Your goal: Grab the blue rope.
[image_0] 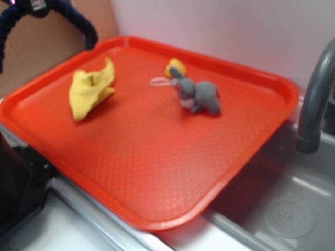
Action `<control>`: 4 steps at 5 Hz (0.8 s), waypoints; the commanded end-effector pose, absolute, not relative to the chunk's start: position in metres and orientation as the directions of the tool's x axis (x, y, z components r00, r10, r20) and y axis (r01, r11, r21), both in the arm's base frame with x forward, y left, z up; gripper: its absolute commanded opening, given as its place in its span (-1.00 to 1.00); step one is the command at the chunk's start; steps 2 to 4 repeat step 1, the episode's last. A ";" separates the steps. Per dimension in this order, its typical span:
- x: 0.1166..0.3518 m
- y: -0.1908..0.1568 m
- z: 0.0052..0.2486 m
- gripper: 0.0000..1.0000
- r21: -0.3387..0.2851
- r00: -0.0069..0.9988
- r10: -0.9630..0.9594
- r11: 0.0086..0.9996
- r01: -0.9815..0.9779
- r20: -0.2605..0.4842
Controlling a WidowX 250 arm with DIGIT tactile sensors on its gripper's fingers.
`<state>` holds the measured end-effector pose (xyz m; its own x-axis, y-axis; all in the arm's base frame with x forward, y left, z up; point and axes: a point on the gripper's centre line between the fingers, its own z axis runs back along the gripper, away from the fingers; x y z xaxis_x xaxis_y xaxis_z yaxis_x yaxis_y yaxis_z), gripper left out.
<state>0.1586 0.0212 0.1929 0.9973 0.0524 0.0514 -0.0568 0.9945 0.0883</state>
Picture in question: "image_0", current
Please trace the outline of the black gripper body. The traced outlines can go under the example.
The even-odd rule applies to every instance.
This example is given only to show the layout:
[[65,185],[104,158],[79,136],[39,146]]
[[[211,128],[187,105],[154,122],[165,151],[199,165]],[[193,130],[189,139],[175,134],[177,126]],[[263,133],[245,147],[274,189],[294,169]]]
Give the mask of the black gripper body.
[[13,5],[24,14],[37,18],[45,17],[50,10],[59,9],[61,5],[67,6],[67,1],[48,1],[48,0],[15,0]]

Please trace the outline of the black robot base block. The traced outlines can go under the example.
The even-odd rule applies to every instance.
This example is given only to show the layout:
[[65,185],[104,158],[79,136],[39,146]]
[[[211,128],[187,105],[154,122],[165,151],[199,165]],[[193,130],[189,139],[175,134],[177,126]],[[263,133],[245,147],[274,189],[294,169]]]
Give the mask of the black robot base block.
[[1,135],[1,239],[42,211],[54,176],[32,147],[11,147]]

